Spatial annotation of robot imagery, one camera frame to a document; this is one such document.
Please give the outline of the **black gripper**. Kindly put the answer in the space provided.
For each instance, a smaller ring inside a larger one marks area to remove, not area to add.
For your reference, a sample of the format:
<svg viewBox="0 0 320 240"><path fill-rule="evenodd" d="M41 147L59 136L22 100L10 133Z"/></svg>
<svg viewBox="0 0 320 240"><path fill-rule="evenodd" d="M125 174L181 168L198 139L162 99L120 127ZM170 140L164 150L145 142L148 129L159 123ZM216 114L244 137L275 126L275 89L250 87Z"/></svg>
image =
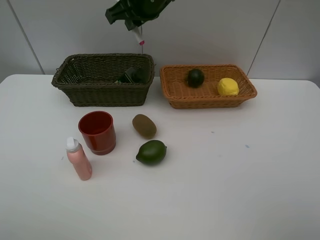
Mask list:
<svg viewBox="0 0 320 240"><path fill-rule="evenodd" d="M160 13L173 0L118 0L105 12L105 17L112 25L123 20L128 31L140 27L159 17Z"/></svg>

